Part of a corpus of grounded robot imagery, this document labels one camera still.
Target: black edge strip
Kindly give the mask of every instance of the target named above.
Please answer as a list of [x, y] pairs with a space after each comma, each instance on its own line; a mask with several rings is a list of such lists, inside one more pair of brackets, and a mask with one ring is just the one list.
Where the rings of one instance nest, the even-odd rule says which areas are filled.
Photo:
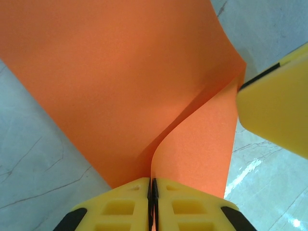
[[227, 206], [221, 207], [220, 209], [236, 231], [257, 231], [240, 211]]
[[69, 212], [53, 231], [75, 231], [86, 213], [86, 208], [79, 208]]
[[158, 197], [159, 197], [159, 194], [158, 194], [157, 181], [156, 181], [156, 178], [154, 178], [153, 182], [152, 182], [152, 200], [153, 200], [153, 204], [154, 204], [156, 231], [159, 231], [159, 227], [158, 227], [158, 224], [159, 224], [159, 222], [158, 222], [158, 218], [159, 218], [159, 215], [158, 215]]
[[254, 77], [253, 79], [249, 80], [248, 82], [244, 83], [240, 90], [244, 89], [245, 87], [247, 87], [248, 85], [256, 82], [257, 80], [261, 79], [262, 77], [266, 76], [267, 74], [269, 74], [270, 72], [276, 70], [277, 68], [280, 67], [280, 63], [275, 64], [274, 66], [271, 66], [269, 69], [263, 71], [262, 73], [260, 73], [259, 75], [257, 75], [256, 77]]
[[153, 226], [153, 210], [154, 204], [152, 202], [152, 192], [151, 192], [151, 178], [149, 179], [149, 187], [148, 187], [148, 220], [149, 220], [149, 231], [152, 230]]

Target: orange foam sheet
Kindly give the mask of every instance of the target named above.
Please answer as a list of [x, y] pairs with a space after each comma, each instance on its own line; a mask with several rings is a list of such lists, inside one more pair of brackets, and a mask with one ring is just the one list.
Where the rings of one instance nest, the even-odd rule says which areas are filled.
[[210, 1], [2, 0], [0, 8], [0, 58], [112, 187], [149, 177], [167, 137], [161, 145], [174, 140], [181, 160], [167, 148], [155, 172], [170, 162], [176, 172], [164, 176], [185, 174], [180, 181], [200, 187], [216, 171], [222, 190], [237, 85], [215, 95], [245, 63]]

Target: rectangular hole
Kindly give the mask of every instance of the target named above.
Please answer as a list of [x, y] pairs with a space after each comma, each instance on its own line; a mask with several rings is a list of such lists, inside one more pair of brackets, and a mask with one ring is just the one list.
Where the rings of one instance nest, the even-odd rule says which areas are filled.
[[135, 202], [131, 200], [113, 200], [106, 204], [103, 215], [133, 215]]
[[181, 199], [172, 202], [174, 214], [205, 214], [205, 208], [198, 200]]
[[98, 224], [95, 231], [130, 231], [130, 224]]
[[212, 222], [183, 222], [179, 223], [180, 231], [213, 231]]

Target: orange paper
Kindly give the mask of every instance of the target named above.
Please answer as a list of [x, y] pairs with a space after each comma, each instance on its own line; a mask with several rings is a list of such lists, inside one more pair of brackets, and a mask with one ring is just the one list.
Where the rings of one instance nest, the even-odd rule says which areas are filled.
[[[185, 143], [193, 155], [211, 132], [217, 139], [205, 142], [214, 142], [213, 149], [194, 159], [177, 152], [182, 160], [172, 167], [195, 174], [183, 163], [201, 158], [198, 179], [185, 182], [205, 182], [215, 169], [222, 190], [236, 85], [212, 97], [241, 76], [245, 64], [210, 1], [14, 0], [0, 7], [1, 59], [112, 187], [150, 176], [154, 152], [168, 134], [162, 145], [176, 140], [176, 149]], [[224, 120], [231, 125], [215, 125]], [[184, 131], [195, 134], [180, 136]], [[215, 149], [220, 145], [225, 148]], [[160, 155], [155, 166], [173, 161], [169, 148]], [[215, 161], [224, 164], [206, 168]]]

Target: white marble tile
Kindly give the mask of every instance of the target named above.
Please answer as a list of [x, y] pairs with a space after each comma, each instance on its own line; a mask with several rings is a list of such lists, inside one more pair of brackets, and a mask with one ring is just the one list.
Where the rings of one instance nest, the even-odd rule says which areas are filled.
[[[212, 0], [246, 79], [308, 40], [306, 0]], [[238, 124], [226, 187], [260, 230], [308, 230], [308, 161]], [[0, 62], [0, 231], [52, 230], [110, 188]]]

